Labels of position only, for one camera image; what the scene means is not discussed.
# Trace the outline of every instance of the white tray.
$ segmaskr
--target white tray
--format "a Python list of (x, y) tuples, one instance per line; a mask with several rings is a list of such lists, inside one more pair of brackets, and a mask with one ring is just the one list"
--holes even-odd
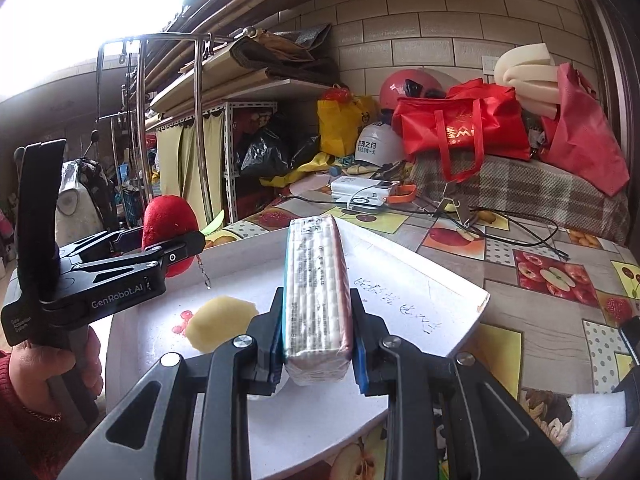
[[(386, 238), (336, 221), (350, 284), (360, 290), (365, 310), (382, 316), (391, 334), (424, 352), (452, 354), (478, 321), (489, 294)], [(172, 332), (182, 322), (182, 311), (195, 312), (221, 294), (252, 301), (260, 313), (268, 311), (283, 283), (286, 238), (282, 229), (208, 249), (202, 261), (212, 290), (193, 264), (167, 280), (162, 296), (116, 314), (106, 360), (108, 410), (166, 352), (185, 358), (199, 354)], [(329, 456), (375, 425), (386, 406), (386, 397), (359, 394), (351, 370), (339, 383), (297, 386), (287, 381), (275, 396), (248, 403), (252, 477), (283, 477)], [(191, 449), (196, 449), (193, 442)]]

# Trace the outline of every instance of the keychain chain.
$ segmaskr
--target keychain chain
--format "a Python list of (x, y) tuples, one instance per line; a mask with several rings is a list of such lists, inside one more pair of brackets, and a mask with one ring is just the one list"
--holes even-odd
[(200, 272), (202, 273), (202, 277), (204, 278), (204, 284), (207, 285), (207, 288), (211, 290), (211, 280), (207, 276), (207, 273), (204, 270), (204, 266), (202, 265), (202, 258), (198, 254), (196, 256), (196, 260), (198, 261), (198, 266), (200, 267)]

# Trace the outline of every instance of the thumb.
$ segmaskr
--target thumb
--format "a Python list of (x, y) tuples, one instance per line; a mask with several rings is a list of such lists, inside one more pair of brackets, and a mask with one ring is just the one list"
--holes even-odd
[(37, 346), (25, 348), (20, 353), (23, 371), (35, 380), (46, 381), (56, 375), (62, 375), (76, 364), (76, 357), (69, 350)]

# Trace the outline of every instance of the red sweater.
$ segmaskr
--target red sweater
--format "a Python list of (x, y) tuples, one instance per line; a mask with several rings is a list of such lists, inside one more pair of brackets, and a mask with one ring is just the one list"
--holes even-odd
[(12, 480), (28, 479), (19, 476), (21, 460), (12, 452), (17, 448), (39, 480), (54, 480), (86, 436), (71, 433), (63, 422), (41, 420), (28, 412), (9, 379), (10, 355), (0, 351), (0, 471), (16, 471)]

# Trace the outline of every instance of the pink helmet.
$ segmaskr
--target pink helmet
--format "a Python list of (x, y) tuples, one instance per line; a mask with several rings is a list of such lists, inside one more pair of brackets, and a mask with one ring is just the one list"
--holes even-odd
[(420, 70), (419, 68), (398, 70), (387, 77), (380, 87), (380, 108), (390, 108), (391, 110), (396, 108), (398, 98), (406, 96), (404, 84), (407, 79), (422, 86), (420, 97), (424, 97), (427, 90), (442, 90), (442, 86), (440, 86), (437, 79), (427, 74), (424, 70)]

